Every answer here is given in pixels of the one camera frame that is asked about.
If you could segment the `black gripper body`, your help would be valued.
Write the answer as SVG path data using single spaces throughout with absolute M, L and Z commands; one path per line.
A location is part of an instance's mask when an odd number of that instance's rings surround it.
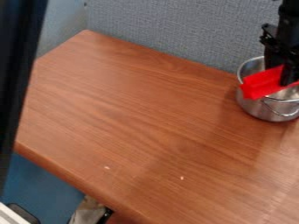
M 263 24 L 261 43 L 266 58 L 299 58 L 299 17 L 282 17 L 278 25 Z

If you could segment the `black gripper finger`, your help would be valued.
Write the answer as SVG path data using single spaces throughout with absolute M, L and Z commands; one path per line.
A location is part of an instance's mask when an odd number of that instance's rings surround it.
M 291 55 L 285 59 L 285 66 L 281 75 L 281 85 L 290 86 L 299 81 L 299 55 Z
M 285 60 L 281 55 L 281 48 L 275 45 L 266 45 L 265 50 L 266 69 L 281 66 Z

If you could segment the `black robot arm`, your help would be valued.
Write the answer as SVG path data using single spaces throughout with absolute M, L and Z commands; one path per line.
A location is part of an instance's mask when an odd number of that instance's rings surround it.
M 48 0 L 0 0 L 0 196 L 31 80 Z M 266 71 L 241 85 L 258 99 L 299 84 L 299 0 L 283 0 L 278 25 L 265 24 Z

